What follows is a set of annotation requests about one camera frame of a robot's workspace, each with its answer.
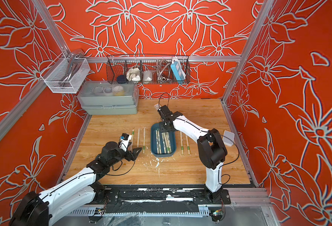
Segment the blue plastic storage box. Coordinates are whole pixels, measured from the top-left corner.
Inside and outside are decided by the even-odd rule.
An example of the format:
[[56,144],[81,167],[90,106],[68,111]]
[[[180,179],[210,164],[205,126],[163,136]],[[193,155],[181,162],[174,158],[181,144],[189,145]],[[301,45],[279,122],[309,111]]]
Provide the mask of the blue plastic storage box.
[[171,157],[176,152],[176,138],[174,132],[161,132],[158,123],[151,127],[151,152],[155,157]]

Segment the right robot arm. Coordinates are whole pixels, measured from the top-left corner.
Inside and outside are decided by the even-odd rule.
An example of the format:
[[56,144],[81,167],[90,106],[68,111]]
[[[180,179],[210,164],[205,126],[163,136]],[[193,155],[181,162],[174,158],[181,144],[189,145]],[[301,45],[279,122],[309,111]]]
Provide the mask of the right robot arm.
[[196,125],[180,112],[172,112],[168,106],[160,107],[157,112],[162,132],[180,131],[197,143],[201,163],[206,167],[204,196],[210,203],[221,200],[221,171],[228,152],[216,129],[208,130]]

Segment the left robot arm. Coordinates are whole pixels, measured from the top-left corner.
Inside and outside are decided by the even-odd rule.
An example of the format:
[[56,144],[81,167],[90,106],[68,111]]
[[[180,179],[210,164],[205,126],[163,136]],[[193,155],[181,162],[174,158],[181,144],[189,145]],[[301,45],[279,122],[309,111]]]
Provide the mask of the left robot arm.
[[122,160],[135,161],[142,148],[128,150],[128,141],[111,141],[85,168],[71,178],[40,193],[29,192],[20,202],[9,225],[52,226],[70,212],[102,198],[105,187],[99,182],[111,167]]

